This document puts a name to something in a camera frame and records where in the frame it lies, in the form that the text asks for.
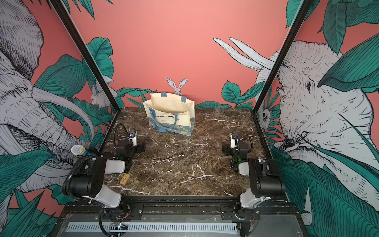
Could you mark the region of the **cream canvas tote bag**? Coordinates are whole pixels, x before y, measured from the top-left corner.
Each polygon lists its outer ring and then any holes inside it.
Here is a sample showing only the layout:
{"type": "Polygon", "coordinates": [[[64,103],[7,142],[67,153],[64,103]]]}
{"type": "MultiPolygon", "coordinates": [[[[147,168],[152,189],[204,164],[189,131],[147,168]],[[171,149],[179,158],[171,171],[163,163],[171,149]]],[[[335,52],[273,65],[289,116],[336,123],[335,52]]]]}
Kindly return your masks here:
{"type": "Polygon", "coordinates": [[[151,94],[143,102],[149,126],[157,131],[168,131],[191,136],[195,127],[195,102],[185,96],[161,92],[151,94]]]}

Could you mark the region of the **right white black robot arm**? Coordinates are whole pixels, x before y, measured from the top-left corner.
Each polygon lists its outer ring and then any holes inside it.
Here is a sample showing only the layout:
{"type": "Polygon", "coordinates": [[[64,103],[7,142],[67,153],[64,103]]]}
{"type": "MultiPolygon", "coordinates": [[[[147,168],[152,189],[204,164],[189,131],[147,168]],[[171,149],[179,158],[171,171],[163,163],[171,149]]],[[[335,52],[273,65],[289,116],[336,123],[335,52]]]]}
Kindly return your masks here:
{"type": "Polygon", "coordinates": [[[285,194],[278,166],[273,159],[259,159],[252,156],[253,141],[250,145],[231,135],[230,143],[222,144],[222,153],[231,156],[230,169],[240,175],[248,176],[249,188],[239,196],[239,205],[254,209],[261,203],[285,194]]]}

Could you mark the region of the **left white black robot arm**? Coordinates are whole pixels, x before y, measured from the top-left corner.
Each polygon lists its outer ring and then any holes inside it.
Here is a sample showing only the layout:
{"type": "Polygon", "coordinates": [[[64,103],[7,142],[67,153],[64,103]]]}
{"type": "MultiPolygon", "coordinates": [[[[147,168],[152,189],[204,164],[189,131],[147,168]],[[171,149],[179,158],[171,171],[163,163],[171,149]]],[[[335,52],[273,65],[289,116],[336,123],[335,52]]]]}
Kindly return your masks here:
{"type": "Polygon", "coordinates": [[[122,195],[104,184],[105,175],[128,173],[134,156],[146,151],[146,142],[138,145],[132,138],[120,142],[115,149],[115,157],[111,153],[97,156],[83,145],[74,145],[71,152],[79,159],[64,181],[62,193],[105,208],[119,207],[122,195]]]}

